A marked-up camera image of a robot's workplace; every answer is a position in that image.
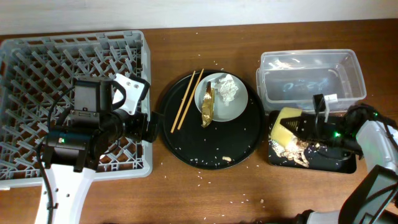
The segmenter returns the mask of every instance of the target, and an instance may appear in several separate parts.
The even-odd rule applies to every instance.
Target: crumb
[[[232,161],[232,159],[228,156],[223,156],[223,160],[228,161],[228,162]]]

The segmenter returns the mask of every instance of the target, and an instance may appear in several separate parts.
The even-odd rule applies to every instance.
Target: wooden table
[[[398,120],[398,19],[144,33],[152,52],[153,108],[170,84],[192,70],[224,68],[255,87],[263,52],[353,49],[366,83],[365,102]],[[198,170],[180,162],[158,139],[152,174],[94,182],[81,223],[264,223],[292,218],[307,209],[339,210],[367,174],[364,161],[358,162],[354,174],[274,167],[267,164],[266,152],[264,142],[242,164],[226,170]],[[40,187],[0,192],[0,222],[33,223],[39,198]]]

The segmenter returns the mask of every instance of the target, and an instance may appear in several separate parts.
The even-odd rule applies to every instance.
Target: yellow sponge
[[[302,113],[301,109],[297,108],[283,108],[278,118],[275,121],[274,127],[271,131],[271,139],[275,140],[282,147],[286,147],[288,143],[292,140],[293,133],[280,124],[280,120],[284,118],[294,118],[300,116]]]

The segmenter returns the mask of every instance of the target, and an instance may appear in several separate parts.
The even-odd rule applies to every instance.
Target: candy bar wrapper
[[[213,120],[214,114],[214,83],[208,82],[206,87],[206,93],[203,98],[203,104],[201,106],[201,120],[202,127],[207,127]]]

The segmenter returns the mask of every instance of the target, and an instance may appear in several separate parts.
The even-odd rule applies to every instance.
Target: wooden chopstick
[[[178,118],[180,117],[180,113],[181,113],[182,107],[184,106],[185,99],[187,98],[187,95],[188,95],[188,92],[189,92],[189,88],[191,88],[191,83],[192,83],[193,77],[195,76],[195,72],[196,72],[196,71],[193,71],[192,76],[191,76],[191,80],[189,80],[189,84],[188,84],[187,90],[185,90],[185,94],[184,94],[184,97],[182,98],[182,102],[181,102],[181,105],[180,105],[180,109],[178,109],[178,113],[177,113],[177,115],[176,115],[176,117],[175,117],[174,124],[173,124],[172,130],[171,130],[171,133],[174,132],[175,125],[177,125],[177,121],[178,121]]]
[[[197,86],[198,86],[198,84],[199,84],[199,82],[200,82],[200,78],[201,78],[201,75],[203,74],[203,71],[204,71],[204,70],[205,70],[204,68],[201,70],[200,75],[199,75],[199,78],[198,78],[198,80],[197,80],[197,83],[195,84],[195,87],[193,88],[193,91],[192,91],[192,93],[191,93],[191,97],[190,97],[189,100],[188,100],[187,107],[185,108],[185,111],[184,111],[184,114],[182,115],[180,124],[178,125],[178,128],[177,128],[178,130],[181,128],[181,125],[182,125],[182,123],[184,122],[185,115],[187,115],[189,106],[191,105],[192,98],[193,98],[193,96],[195,95],[195,91],[197,90]]]

